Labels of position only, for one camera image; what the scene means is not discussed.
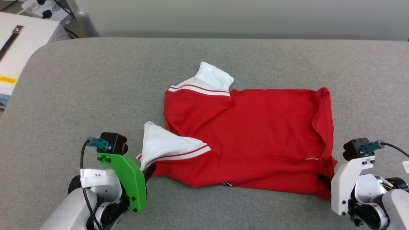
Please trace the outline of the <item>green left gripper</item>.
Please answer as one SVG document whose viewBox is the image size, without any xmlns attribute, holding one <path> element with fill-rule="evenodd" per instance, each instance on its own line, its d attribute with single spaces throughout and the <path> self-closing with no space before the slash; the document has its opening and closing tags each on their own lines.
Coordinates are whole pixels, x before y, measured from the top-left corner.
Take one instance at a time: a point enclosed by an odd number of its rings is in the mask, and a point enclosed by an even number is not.
<svg viewBox="0 0 409 230">
<path fill-rule="evenodd" d="M 101 158 L 100 164 L 114 169 L 121 186 L 124 189 L 124 200 L 127 200 L 127 209 L 133 212 L 142 212 L 147 206 L 146 183 L 155 172 L 156 164 L 147 166 L 143 172 L 137 163 L 123 155 L 114 153 L 97 153 Z"/>
</svg>

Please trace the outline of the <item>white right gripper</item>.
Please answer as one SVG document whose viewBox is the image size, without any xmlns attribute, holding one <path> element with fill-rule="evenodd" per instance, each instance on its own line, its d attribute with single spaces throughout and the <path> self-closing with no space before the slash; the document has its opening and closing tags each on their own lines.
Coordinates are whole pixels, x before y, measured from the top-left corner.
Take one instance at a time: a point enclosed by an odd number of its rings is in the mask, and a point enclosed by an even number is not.
<svg viewBox="0 0 409 230">
<path fill-rule="evenodd" d="M 331 210 L 337 215 L 345 215 L 348 212 L 348 200 L 351 192 L 364 169 L 373 168 L 371 161 L 375 156 L 367 156 L 352 159 L 343 163 L 332 177 L 318 174 L 318 180 L 327 188 L 331 189 Z"/>
</svg>

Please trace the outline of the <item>red and white jersey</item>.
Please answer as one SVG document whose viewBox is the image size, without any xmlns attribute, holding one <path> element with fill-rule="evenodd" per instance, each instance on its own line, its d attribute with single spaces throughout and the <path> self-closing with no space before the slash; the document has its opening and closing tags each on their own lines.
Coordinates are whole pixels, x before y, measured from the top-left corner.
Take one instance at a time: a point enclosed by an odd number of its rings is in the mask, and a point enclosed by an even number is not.
<svg viewBox="0 0 409 230">
<path fill-rule="evenodd" d="M 230 90 L 234 78 L 202 62 L 165 92 L 165 128 L 144 125 L 140 169 L 198 188 L 216 184 L 330 199 L 334 176 L 327 88 Z"/>
</svg>

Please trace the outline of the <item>white equipment box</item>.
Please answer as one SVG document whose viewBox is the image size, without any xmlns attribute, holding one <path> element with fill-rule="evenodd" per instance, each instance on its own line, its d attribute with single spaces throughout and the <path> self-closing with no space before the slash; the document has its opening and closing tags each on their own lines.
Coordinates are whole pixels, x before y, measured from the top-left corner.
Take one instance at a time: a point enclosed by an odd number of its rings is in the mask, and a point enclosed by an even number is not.
<svg viewBox="0 0 409 230">
<path fill-rule="evenodd" d="M 0 75 L 19 79 L 31 55 L 44 45 L 70 39 L 58 21 L 0 12 L 0 49 L 17 25 L 24 29 L 0 62 Z M 16 86 L 0 82 L 0 110 L 4 110 Z"/>
</svg>

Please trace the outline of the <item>light grey partition panel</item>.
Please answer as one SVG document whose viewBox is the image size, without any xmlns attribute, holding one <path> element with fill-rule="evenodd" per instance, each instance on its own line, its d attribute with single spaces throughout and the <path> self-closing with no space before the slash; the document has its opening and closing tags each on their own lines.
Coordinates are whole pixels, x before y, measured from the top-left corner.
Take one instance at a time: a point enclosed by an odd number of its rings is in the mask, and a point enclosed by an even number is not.
<svg viewBox="0 0 409 230">
<path fill-rule="evenodd" d="M 99 37 L 409 40 L 409 0 L 87 0 Z"/>
</svg>

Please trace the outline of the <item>white power strip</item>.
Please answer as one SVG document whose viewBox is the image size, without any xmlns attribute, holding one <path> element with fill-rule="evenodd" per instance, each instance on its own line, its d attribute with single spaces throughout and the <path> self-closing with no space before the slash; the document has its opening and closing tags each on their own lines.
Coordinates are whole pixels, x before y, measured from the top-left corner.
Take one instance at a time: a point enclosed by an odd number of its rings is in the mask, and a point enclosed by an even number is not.
<svg viewBox="0 0 409 230">
<path fill-rule="evenodd" d="M 49 20 L 68 24 L 69 21 L 73 19 L 73 16 L 68 13 L 68 10 L 61 7 L 55 0 L 47 0 L 44 5 L 39 5 L 36 0 L 25 0 L 21 7 L 24 13 L 35 18 L 42 18 L 42 12 L 50 9 L 53 15 Z"/>
</svg>

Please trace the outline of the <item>grey metal frame post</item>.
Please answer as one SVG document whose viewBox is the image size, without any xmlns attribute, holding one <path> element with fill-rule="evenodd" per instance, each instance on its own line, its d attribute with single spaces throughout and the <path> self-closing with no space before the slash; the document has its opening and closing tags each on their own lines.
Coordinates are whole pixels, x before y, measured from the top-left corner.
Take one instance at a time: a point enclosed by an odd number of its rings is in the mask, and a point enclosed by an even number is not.
<svg viewBox="0 0 409 230">
<path fill-rule="evenodd" d="M 81 3 L 85 3 L 87 0 L 66 0 L 69 8 L 73 12 L 76 20 L 82 28 L 85 37 L 99 37 L 93 23 L 89 17 L 89 14 L 81 7 Z"/>
</svg>

